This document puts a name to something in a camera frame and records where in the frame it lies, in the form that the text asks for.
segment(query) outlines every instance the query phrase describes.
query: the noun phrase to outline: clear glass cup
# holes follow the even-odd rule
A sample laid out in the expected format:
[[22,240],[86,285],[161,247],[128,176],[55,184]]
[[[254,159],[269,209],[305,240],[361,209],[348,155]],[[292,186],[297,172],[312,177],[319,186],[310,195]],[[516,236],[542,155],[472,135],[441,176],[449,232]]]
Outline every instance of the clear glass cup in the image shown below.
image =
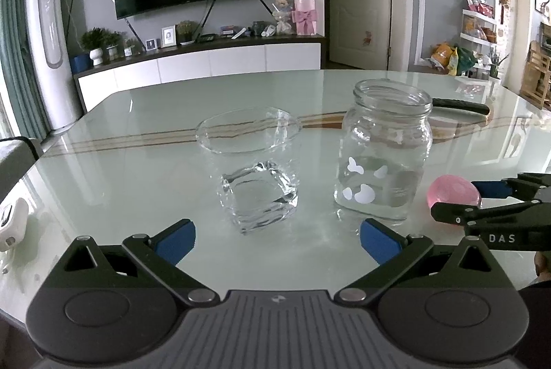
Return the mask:
[[334,199],[372,217],[404,220],[433,143],[431,97],[400,82],[363,80],[343,119]]
[[297,209],[296,141],[302,126],[281,109],[219,114],[197,127],[220,203],[242,233],[290,217]]

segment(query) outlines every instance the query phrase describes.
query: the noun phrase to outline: jar on cabinet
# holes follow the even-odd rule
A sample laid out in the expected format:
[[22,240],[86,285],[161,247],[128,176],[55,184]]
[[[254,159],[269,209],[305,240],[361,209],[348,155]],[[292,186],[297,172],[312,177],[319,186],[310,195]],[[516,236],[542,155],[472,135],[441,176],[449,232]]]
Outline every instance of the jar on cabinet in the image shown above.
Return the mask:
[[433,104],[420,89],[391,80],[363,80],[343,120],[334,198],[376,218],[407,217],[433,143]]

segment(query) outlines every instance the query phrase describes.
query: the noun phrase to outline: white cabinet drawer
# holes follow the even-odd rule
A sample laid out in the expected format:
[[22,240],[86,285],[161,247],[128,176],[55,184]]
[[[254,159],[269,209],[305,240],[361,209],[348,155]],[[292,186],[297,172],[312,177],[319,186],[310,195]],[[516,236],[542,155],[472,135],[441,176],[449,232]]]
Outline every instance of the white cabinet drawer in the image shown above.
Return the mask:
[[266,71],[264,46],[230,47],[209,51],[210,72],[214,75]]
[[210,77],[208,51],[166,56],[157,60],[161,83]]
[[120,91],[161,83],[157,60],[117,67],[114,71],[117,88]]
[[90,111],[103,99],[118,91],[114,70],[101,71],[78,79],[86,110]]
[[265,48],[267,71],[320,68],[321,44],[319,43],[267,44]]

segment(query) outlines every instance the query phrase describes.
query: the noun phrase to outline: screw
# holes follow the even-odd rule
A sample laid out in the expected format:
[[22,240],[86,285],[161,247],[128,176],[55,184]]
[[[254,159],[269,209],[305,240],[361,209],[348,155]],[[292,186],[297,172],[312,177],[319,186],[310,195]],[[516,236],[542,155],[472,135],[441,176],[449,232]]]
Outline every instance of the screw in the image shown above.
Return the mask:
[[367,294],[359,288],[345,288],[341,289],[339,296],[344,302],[362,302],[367,297]]
[[191,302],[203,303],[213,301],[216,298],[216,294],[208,288],[197,288],[190,291],[187,297]]

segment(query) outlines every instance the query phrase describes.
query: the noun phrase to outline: black knife handle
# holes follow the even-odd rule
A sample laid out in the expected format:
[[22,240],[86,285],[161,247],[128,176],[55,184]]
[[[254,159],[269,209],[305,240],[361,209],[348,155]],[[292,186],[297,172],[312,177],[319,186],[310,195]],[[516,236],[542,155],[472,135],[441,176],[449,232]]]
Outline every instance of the black knife handle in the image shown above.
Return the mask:
[[464,111],[482,114],[483,116],[490,114],[490,108],[484,105],[484,103],[466,102],[464,100],[453,100],[450,98],[434,98],[433,107],[462,109]]

